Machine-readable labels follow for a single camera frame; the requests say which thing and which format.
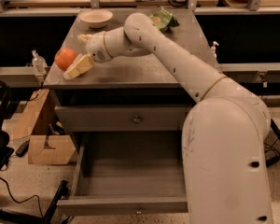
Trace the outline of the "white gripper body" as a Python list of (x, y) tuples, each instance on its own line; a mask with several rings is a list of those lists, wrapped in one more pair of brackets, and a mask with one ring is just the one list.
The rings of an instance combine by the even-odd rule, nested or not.
[(92, 58), (98, 63), (105, 63), (111, 60), (111, 56), (105, 46), (105, 31), (89, 35), (85, 48)]

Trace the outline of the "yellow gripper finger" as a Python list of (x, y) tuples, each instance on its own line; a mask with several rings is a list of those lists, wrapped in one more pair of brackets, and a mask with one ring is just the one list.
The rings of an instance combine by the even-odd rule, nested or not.
[(78, 35), (77, 39), (80, 43), (86, 45), (87, 42), (91, 39), (91, 35)]
[(93, 68), (94, 59), (89, 54), (78, 54), (74, 62), (63, 73), (63, 77), (67, 80), (74, 79), (86, 73)]

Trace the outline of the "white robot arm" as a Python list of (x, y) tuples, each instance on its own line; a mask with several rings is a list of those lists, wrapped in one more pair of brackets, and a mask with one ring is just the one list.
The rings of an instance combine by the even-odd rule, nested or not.
[(273, 224), (263, 147), (271, 116), (257, 95), (177, 45), (143, 13), (78, 40), (87, 61), (75, 60), (65, 77), (117, 56), (151, 53), (195, 101), (182, 129), (191, 224)]

